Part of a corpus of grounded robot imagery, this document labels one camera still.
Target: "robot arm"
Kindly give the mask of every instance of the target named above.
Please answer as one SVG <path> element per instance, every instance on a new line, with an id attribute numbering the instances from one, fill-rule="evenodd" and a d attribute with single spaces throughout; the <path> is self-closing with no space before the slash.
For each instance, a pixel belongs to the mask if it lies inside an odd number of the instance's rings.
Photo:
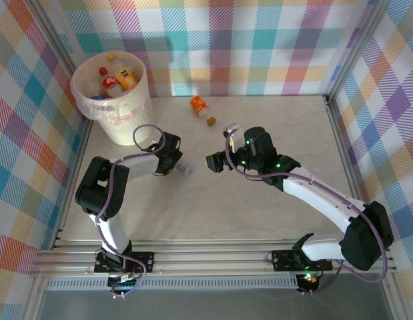
<path id="1" fill-rule="evenodd" d="M 231 124 L 224 129 L 224 136 L 227 138 L 230 132 L 238 128 L 237 124 Z M 291 176 L 266 177 L 262 178 L 262 181 L 308 203 L 340 229 L 341 233 L 335 235 L 319 236 L 308 233 L 303 236 L 292 248 L 290 258 L 296 261 L 300 269 L 313 265 L 313 261 L 323 259 L 347 260 L 360 270 L 371 268 L 381 255 L 380 248 L 369 225 L 353 207 L 371 220 L 386 249 L 393 243 L 388 216 L 381 204 L 373 202 L 368 205 L 319 181 L 297 161 L 286 155 L 279 155 L 264 128 L 254 127 L 244 134 L 238 130 L 229 140 L 230 159 L 235 166 L 256 170 L 258 175 L 291 173 Z M 232 170 L 225 151 L 207 156 L 206 162 L 216 173 L 222 172 L 224 166 Z"/>
<path id="2" fill-rule="evenodd" d="M 167 175 L 181 159 L 182 152 L 179 150 L 181 139 L 167 132 L 164 133 L 164 136 L 165 145 L 157 153 L 123 159 L 115 166 L 111 199 L 105 213 L 99 220 L 99 228 L 106 243 L 103 242 L 101 252 L 97 254 L 96 259 L 99 263 L 95 265 L 95 272 L 124 273 L 139 271 L 139 266 L 113 253 L 112 249 L 115 249 L 122 255 L 142 260 L 142 257 L 132 252 L 132 244 L 123 229 L 119 211 L 128 181 L 152 173 Z M 153 144 L 146 151 L 157 149 L 162 142 L 163 137 L 159 143 Z M 109 193 L 109 178 L 113 162 L 102 157 L 93 158 L 75 193 L 76 203 L 94 222 Z"/>

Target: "white table surface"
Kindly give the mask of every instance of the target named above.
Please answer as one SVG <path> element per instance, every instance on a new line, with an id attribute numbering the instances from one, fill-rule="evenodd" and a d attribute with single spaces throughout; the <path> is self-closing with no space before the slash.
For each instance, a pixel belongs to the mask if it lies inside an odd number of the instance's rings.
<path id="1" fill-rule="evenodd" d="M 222 129 L 262 126 L 278 153 L 299 161 L 317 178 L 350 194 L 334 135 L 321 97 L 206 97 L 213 127 L 197 117 L 190 98 L 152 99 L 157 125 L 181 137 L 183 159 L 193 165 L 186 177 L 143 176 L 127 184 L 121 218 L 130 239 L 297 239 L 309 232 L 338 229 L 304 202 L 231 171 L 210 171 L 205 156 L 224 149 Z M 152 139 L 158 141 L 158 134 Z M 77 185 L 93 157 L 120 158 L 136 147 L 112 143 L 94 123 Z M 64 240 L 99 239 L 93 222 L 71 202 Z"/>

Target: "plaid wall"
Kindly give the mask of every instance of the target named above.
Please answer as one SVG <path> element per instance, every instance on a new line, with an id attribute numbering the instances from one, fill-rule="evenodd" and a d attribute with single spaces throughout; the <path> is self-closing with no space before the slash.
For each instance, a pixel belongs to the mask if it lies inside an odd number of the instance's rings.
<path id="1" fill-rule="evenodd" d="M 69 77 L 22 0 L 0 0 L 0 319 L 46 249 L 84 123 Z"/>
<path id="2" fill-rule="evenodd" d="M 163 97 L 323 94 L 374 1 L 356 26 L 368 0 L 59 0 L 69 31 L 42 3 L 73 56 L 70 33 L 134 53 Z"/>
<path id="3" fill-rule="evenodd" d="M 371 13 L 371 10 L 375 6 L 376 2 L 377 2 L 377 0 L 368 0 L 366 8 L 362 13 L 362 16 L 360 17 L 360 19 L 359 19 L 359 21 L 356 25 L 356 28 L 354 28 L 352 36 L 350 37 L 350 40 L 347 42 L 347 46 L 344 48 L 344 51 L 341 55 L 341 58 L 338 61 L 338 64 L 337 64 L 336 68 L 334 69 L 334 72 L 332 73 L 331 79 L 328 83 L 328 86 L 326 87 L 324 95 L 329 95 L 330 94 L 330 91 L 331 91 L 332 87 L 334 86 L 336 79 L 340 75 L 341 68 L 346 63 L 347 58 L 348 58 L 348 56 L 349 56 L 349 54 L 352 50 L 353 44 L 358 39 L 359 33 L 362 30 L 362 27 L 364 26 L 366 20 L 368 19 L 369 14 Z"/>
<path id="4" fill-rule="evenodd" d="M 413 306 L 413 0 L 393 0 L 337 99 L 367 201 L 384 203 Z"/>

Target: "red label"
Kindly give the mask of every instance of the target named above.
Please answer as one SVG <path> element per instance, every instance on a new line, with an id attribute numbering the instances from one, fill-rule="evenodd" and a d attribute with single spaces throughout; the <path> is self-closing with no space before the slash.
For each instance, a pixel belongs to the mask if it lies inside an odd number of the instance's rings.
<path id="1" fill-rule="evenodd" d="M 117 85 L 117 84 L 119 83 L 117 82 L 117 79 L 115 77 L 106 77 L 104 81 L 102 81 L 102 85 L 106 89 L 110 88 L 113 85 Z"/>

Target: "trash bin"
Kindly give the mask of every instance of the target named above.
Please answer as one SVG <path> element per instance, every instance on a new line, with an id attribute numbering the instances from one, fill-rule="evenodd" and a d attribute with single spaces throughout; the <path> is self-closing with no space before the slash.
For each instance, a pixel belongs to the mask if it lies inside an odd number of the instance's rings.
<path id="1" fill-rule="evenodd" d="M 120 97 L 104 100 L 90 99 L 83 92 L 84 81 L 90 77 L 96 77 L 100 81 L 98 73 L 100 67 L 112 70 L 111 64 L 107 60 L 107 54 L 110 52 L 115 53 L 117 58 L 133 61 L 133 75 L 139 83 Z M 118 145 L 134 145 L 132 135 L 135 128 L 154 122 L 148 91 L 147 71 L 142 61 L 131 53 L 109 51 L 88 59 L 77 68 L 70 85 L 80 111 L 88 119 L 98 121 L 108 137 Z M 141 143 L 146 140 L 151 131 L 151 127 L 138 130 L 135 134 L 137 142 Z"/>

